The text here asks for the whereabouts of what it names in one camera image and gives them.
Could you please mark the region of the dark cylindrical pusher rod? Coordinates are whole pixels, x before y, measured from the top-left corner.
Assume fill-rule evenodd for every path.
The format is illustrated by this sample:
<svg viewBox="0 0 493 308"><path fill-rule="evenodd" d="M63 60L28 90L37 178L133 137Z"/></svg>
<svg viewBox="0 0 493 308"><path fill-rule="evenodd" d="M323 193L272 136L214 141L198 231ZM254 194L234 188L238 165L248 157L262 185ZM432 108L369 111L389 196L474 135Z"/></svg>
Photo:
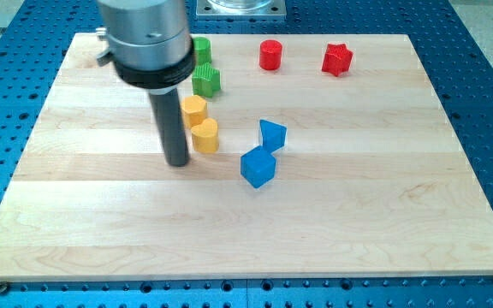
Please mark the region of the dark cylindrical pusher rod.
<svg viewBox="0 0 493 308"><path fill-rule="evenodd" d="M166 163L186 166L190 156L177 89L150 90L148 95Z"/></svg>

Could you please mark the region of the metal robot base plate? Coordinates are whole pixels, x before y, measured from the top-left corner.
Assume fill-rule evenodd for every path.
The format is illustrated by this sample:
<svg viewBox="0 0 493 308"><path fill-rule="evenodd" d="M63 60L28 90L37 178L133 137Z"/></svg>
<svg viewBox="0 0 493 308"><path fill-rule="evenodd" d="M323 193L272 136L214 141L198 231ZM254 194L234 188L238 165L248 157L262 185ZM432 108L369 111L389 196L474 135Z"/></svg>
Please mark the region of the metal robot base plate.
<svg viewBox="0 0 493 308"><path fill-rule="evenodd" d="M285 0L197 0L200 20L283 19L287 16Z"/></svg>

